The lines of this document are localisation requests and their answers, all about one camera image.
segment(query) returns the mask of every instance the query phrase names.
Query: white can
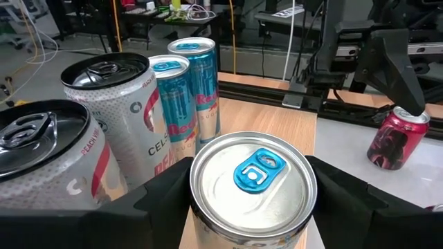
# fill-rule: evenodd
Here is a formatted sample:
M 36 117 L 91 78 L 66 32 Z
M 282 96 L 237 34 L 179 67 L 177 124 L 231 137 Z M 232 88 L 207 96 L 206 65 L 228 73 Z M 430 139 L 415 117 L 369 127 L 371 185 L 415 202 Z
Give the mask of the white can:
M 209 142 L 190 172 L 199 249 L 293 249 L 317 196 L 314 171 L 287 142 L 237 132 Z
M 0 113 L 0 207 L 91 210 L 127 193 L 87 108 L 49 100 Z
M 148 58 L 99 55 L 65 69 L 62 82 L 66 96 L 86 105 L 100 123 L 130 190 L 174 164 Z

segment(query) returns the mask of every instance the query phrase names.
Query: aluminum can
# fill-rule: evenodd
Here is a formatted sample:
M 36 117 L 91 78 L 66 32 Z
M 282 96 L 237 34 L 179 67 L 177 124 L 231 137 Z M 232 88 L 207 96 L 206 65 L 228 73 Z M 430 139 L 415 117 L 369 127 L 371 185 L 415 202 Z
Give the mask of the aluminum can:
M 176 160 L 195 157 L 200 143 L 194 95 L 191 92 L 189 60 L 179 55 L 150 57 L 159 85 L 168 133 Z
M 252 131 L 208 143 L 192 163 L 190 186 L 200 249 L 293 249 L 317 197 L 308 160 Z
M 130 190 L 174 164 L 148 58 L 99 55 L 65 69 L 62 82 L 66 96 L 86 105 L 100 123 Z
M 127 193 L 100 125 L 74 101 L 0 113 L 0 207 L 92 210 Z
M 168 45 L 170 54 L 187 57 L 197 103 L 201 145 L 220 136 L 219 91 L 215 42 L 203 37 L 178 39 Z
M 384 169 L 401 169 L 429 129 L 426 112 L 412 116 L 395 107 L 383 121 L 367 152 L 369 160 Z

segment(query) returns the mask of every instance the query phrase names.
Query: red bull can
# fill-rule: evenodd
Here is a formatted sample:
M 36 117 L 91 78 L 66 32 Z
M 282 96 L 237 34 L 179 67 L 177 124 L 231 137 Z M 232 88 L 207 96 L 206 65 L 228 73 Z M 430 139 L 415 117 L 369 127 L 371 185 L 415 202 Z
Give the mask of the red bull can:
M 309 161 L 289 143 L 251 131 L 201 149 L 190 187 L 199 249 L 293 249 L 317 197 Z
M 197 103 L 201 145 L 220 136 L 219 91 L 215 42 L 203 37 L 178 39 L 168 45 L 170 54 L 190 61 L 192 90 Z
M 200 134 L 195 99 L 191 91 L 189 60 L 179 55 L 159 55 L 149 59 L 159 85 L 176 159 L 195 157 Z
M 127 193 L 100 125 L 82 104 L 0 112 L 0 207 L 91 210 Z
M 100 123 L 129 189 L 175 162 L 154 72 L 148 58 L 109 53 L 62 73 L 66 96 L 86 105 Z

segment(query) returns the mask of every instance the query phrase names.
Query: can rim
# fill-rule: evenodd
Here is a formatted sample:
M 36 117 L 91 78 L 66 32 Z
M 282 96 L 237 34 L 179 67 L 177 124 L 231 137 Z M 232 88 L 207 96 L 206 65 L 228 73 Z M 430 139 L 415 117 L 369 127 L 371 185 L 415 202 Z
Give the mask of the can rim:
M 417 125 L 423 125 L 423 124 L 427 124 L 429 123 L 429 121 L 431 120 L 431 117 L 429 116 L 429 114 L 426 111 L 423 111 L 422 114 L 420 114 L 420 116 L 412 116 L 414 118 L 418 118 L 421 116 L 424 116 L 424 121 L 414 121 L 413 118 L 408 118 L 408 117 L 403 117 L 401 115 L 402 112 L 407 113 L 408 115 L 412 116 L 411 114 L 409 114 L 405 109 L 401 108 L 401 107 L 394 107 L 393 113 L 395 114 L 395 116 L 403 121 L 409 122 L 409 123 L 413 123 L 413 124 L 417 124 Z
M 185 42 L 186 40 L 189 40 L 189 39 L 207 40 L 210 43 L 210 48 L 208 48 L 206 50 L 202 50 L 202 51 L 188 51 L 188 52 L 185 52 L 185 51 L 180 52 L 177 49 L 172 48 L 172 47 L 176 47 L 181 42 Z M 213 41 L 209 38 L 206 38 L 206 37 L 186 37 L 186 38 L 181 38 L 181 39 L 175 40 L 175 41 L 168 44 L 168 51 L 170 51 L 171 53 L 176 54 L 176 55 L 200 55 L 200 54 L 207 53 L 208 51 L 211 51 L 214 48 L 215 48 L 215 41 Z
M 36 169 L 39 169 L 48 163 L 52 162 L 56 158 L 59 158 L 62 154 L 66 153 L 70 148 L 72 148 L 86 133 L 86 130 L 88 129 L 90 123 L 91 123 L 91 114 L 89 113 L 89 110 L 83 105 L 78 102 L 72 101 L 72 100 L 44 100 L 44 101 L 38 101 L 38 102 L 31 102 L 28 104 L 23 104 L 18 107 L 6 109 L 5 111 L 1 112 L 2 117 L 4 116 L 11 116 L 16 117 L 18 116 L 17 113 L 20 112 L 20 114 L 28 115 L 32 113 L 38 113 L 42 111 L 57 111 L 57 110 L 63 110 L 66 108 L 70 108 L 75 112 L 78 112 L 84 119 L 84 125 L 81 128 L 81 130 L 77 133 L 74 139 L 70 143 L 68 143 L 64 148 L 60 149 L 57 153 L 45 158 L 41 162 L 37 163 L 36 165 L 33 165 L 32 167 L 29 167 L 28 169 L 21 170 L 19 172 L 15 172 L 14 174 L 10 174 L 7 176 L 3 176 L 0 178 L 0 183 L 8 181 L 10 179 L 14 179 L 20 176 L 23 176 L 25 174 L 28 174 L 30 172 L 35 171 Z
M 266 136 L 267 138 L 271 138 L 274 140 L 277 140 L 279 142 L 283 142 L 284 144 L 288 145 L 287 149 L 290 152 L 293 152 L 295 155 L 297 156 L 301 156 L 300 159 L 303 163 L 303 165 L 308 165 L 309 167 L 305 167 L 307 170 L 307 175 L 309 180 L 311 181 L 311 185 L 312 185 L 312 197 L 310 198 L 310 202 L 307 205 L 306 208 L 306 215 L 305 217 L 303 217 L 302 219 L 300 219 L 299 222 L 297 222 L 296 224 L 292 225 L 291 227 L 288 227 L 284 230 L 281 230 L 279 232 L 276 233 L 269 233 L 269 234 L 265 234 L 265 235 L 252 235 L 252 234 L 248 234 L 246 232 L 240 232 L 238 230 L 233 230 L 232 228 L 224 225 L 222 222 L 218 221 L 215 217 L 213 217 L 212 215 L 210 215 L 210 211 L 208 208 L 203 206 L 203 201 L 197 201 L 196 198 L 196 191 L 198 191 L 198 186 L 197 186 L 197 181 L 196 181 L 196 176 L 197 173 L 199 172 L 199 170 L 201 169 L 201 166 L 203 165 L 202 162 L 207 159 L 208 157 L 208 150 L 211 147 L 211 145 L 213 144 L 217 144 L 219 140 L 222 140 L 226 137 L 230 137 L 230 136 L 238 136 L 239 134 L 242 135 L 251 135 L 251 134 L 255 134 L 255 133 L 260 133 L 261 136 Z M 318 188 L 317 188 L 317 180 L 315 177 L 315 173 L 314 173 L 314 169 L 312 168 L 311 164 L 309 163 L 309 161 L 305 158 L 305 156 L 298 151 L 293 145 L 289 144 L 288 142 L 284 141 L 281 138 L 278 138 L 276 136 L 267 134 L 267 133 L 261 133 L 261 132 L 256 132 L 256 131 L 237 131 L 237 132 L 233 132 L 233 133 L 229 133 L 229 134 L 225 134 L 223 136 L 220 136 L 214 140 L 212 140 L 211 142 L 209 142 L 196 156 L 194 161 L 192 162 L 192 166 L 191 166 L 191 170 L 190 170 L 190 189 L 191 189 L 191 193 L 192 193 L 192 197 L 193 197 L 193 201 L 195 202 L 195 204 L 198 206 L 198 209 L 201 213 L 203 213 L 204 217 L 202 220 L 205 221 L 210 221 L 211 225 L 214 225 L 219 228 L 217 231 L 223 232 L 223 233 L 229 233 L 229 235 L 234 236 L 234 237 L 241 237 L 241 238 L 249 238 L 249 239 L 271 239 L 271 238 L 276 238 L 276 237 L 281 237 L 283 235 L 286 235 L 288 233 L 294 232 L 299 228 L 302 228 L 304 225 L 306 225 L 306 223 L 310 220 L 312 212 L 314 210 L 314 206 L 316 204 L 316 199 L 317 199 L 317 194 L 318 194 Z
M 175 57 L 176 59 L 181 59 L 181 60 L 183 60 L 185 63 L 187 63 L 187 64 L 186 64 L 186 68 L 183 69 L 182 71 L 178 72 L 177 74 L 169 75 L 169 76 L 165 76 L 165 77 L 157 76 L 156 71 L 153 70 L 156 79 L 158 79 L 158 80 L 168 80 L 168 79 L 171 79 L 171 78 L 174 78 L 174 77 L 178 77 L 178 76 L 180 76 L 180 75 L 183 75 L 183 74 L 185 74 L 186 72 L 189 71 L 189 68 L 190 68 L 190 61 L 188 60 L 188 58 L 186 58 L 186 57 L 184 57 L 184 56 L 181 56 L 181 55 L 155 55 L 155 56 L 151 56 L 151 57 L 149 57 L 148 59 L 149 59 L 150 62 L 151 62 L 151 59 L 162 59 L 162 58 L 168 58 L 168 57 L 171 57 L 171 59 Z
M 134 74 L 131 77 L 128 77 L 127 79 L 124 79 L 122 81 L 113 83 L 113 84 L 105 84 L 105 85 L 99 85 L 99 86 L 74 86 L 73 81 L 76 76 L 78 76 L 78 73 L 81 70 L 84 70 L 88 66 L 104 62 L 104 61 L 110 61 L 115 59 L 134 59 L 139 60 L 140 62 L 144 63 L 145 68 L 141 70 L 140 72 Z M 68 87 L 70 89 L 76 89 L 76 90 L 83 90 L 83 91 L 89 91 L 89 90 L 100 90 L 100 89 L 108 89 L 114 86 L 119 86 L 121 84 L 127 83 L 133 79 L 136 79 L 140 75 L 144 74 L 148 68 L 150 67 L 150 61 L 145 56 L 138 54 L 138 53 L 107 53 L 104 55 L 98 55 L 94 56 L 88 59 L 84 59 L 82 61 L 79 61 L 77 63 L 74 63 L 70 66 L 68 66 L 66 69 L 63 70 L 62 74 L 60 75 L 60 80 L 62 81 L 63 85 L 65 87 Z

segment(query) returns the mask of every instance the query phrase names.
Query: blue and silver can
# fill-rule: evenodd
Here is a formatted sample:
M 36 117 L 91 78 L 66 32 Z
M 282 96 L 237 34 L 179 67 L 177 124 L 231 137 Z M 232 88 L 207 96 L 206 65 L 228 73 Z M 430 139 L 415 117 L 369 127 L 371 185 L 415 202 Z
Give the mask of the blue and silver can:
M 190 171 L 199 249 L 294 249 L 316 203 L 309 161 L 274 136 L 220 136 Z
M 200 139 L 189 60 L 179 55 L 158 55 L 149 59 L 157 78 L 176 159 L 193 157 L 200 147 Z
M 215 42 L 203 37 L 178 39 L 168 45 L 170 54 L 187 57 L 192 91 L 197 103 L 201 145 L 220 135 L 219 91 Z

